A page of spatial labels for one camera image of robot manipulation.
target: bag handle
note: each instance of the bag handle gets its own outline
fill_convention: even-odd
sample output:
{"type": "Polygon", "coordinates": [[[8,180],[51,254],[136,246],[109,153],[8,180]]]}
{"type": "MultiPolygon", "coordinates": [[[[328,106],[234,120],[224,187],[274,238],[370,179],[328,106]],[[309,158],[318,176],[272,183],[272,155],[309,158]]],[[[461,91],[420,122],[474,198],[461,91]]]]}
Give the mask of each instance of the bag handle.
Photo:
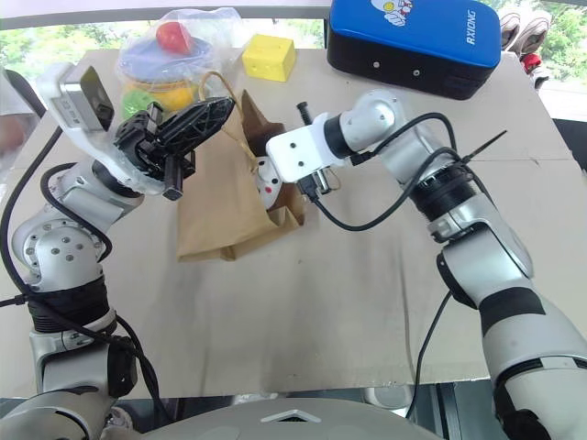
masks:
{"type": "MultiPolygon", "coordinates": [[[[245,118],[245,114],[242,111],[242,106],[240,105],[240,101],[238,100],[237,96],[235,95],[234,90],[232,90],[232,87],[230,86],[228,81],[225,79],[224,76],[222,76],[222,74],[220,72],[207,71],[204,74],[204,76],[202,77],[202,80],[200,80],[200,86],[198,87],[198,97],[200,98],[200,101],[204,101],[206,99],[205,92],[204,92],[205,83],[208,81],[208,79],[211,76],[217,77],[222,82],[222,84],[225,86],[225,88],[228,90],[228,94],[235,101],[235,107],[237,108],[238,115],[240,116],[240,121],[242,122],[245,118]]],[[[234,139],[235,142],[237,142],[240,145],[240,147],[245,151],[245,153],[247,154],[247,156],[249,157],[249,159],[251,161],[251,171],[255,171],[258,167],[257,158],[255,157],[253,152],[250,150],[249,144],[247,144],[247,142],[244,142],[242,139],[238,138],[237,136],[232,135],[231,133],[226,131],[226,129],[223,127],[222,127],[222,131],[224,131],[230,138],[234,139]]]]}

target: red apple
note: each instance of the red apple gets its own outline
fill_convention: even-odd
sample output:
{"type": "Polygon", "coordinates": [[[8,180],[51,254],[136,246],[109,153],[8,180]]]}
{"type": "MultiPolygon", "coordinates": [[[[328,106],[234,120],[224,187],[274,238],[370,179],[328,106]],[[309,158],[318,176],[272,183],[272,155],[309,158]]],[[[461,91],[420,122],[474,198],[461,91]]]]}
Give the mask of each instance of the red apple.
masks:
{"type": "Polygon", "coordinates": [[[159,26],[156,38],[163,50],[182,55],[192,53],[192,36],[185,26],[177,21],[170,21],[159,26]]]}

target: brown paper bag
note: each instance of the brown paper bag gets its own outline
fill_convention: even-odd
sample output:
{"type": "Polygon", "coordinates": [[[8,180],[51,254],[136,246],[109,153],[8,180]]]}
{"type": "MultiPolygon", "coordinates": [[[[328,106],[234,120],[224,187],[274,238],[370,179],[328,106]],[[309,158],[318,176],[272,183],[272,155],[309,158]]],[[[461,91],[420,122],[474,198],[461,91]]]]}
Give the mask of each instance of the brown paper bag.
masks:
{"type": "Polygon", "coordinates": [[[222,130],[195,150],[196,171],[185,181],[178,204],[180,261],[232,261],[304,223],[304,200],[293,184],[284,184],[275,205],[265,211],[249,145],[258,155],[266,154],[266,140],[282,133],[283,125],[269,123],[246,91],[241,103],[222,130]]]}

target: yellow cheese block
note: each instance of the yellow cheese block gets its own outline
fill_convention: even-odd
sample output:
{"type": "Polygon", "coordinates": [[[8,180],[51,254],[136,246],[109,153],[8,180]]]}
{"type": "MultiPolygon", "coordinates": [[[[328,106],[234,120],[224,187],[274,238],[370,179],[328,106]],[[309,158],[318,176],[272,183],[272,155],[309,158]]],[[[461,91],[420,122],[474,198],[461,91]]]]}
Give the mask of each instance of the yellow cheese block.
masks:
{"type": "Polygon", "coordinates": [[[248,76],[286,82],[295,64],[294,41],[257,34],[242,54],[242,62],[248,76]]]}

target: blue box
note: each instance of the blue box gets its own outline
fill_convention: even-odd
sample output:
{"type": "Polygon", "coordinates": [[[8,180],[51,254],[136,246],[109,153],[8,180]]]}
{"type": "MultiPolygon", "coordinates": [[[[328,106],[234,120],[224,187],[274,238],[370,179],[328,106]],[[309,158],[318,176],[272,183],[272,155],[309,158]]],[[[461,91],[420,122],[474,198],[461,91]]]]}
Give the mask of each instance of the blue box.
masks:
{"type": "Polygon", "coordinates": [[[501,58],[499,18],[474,0],[334,0],[327,41],[336,69],[455,99],[501,58]]]}

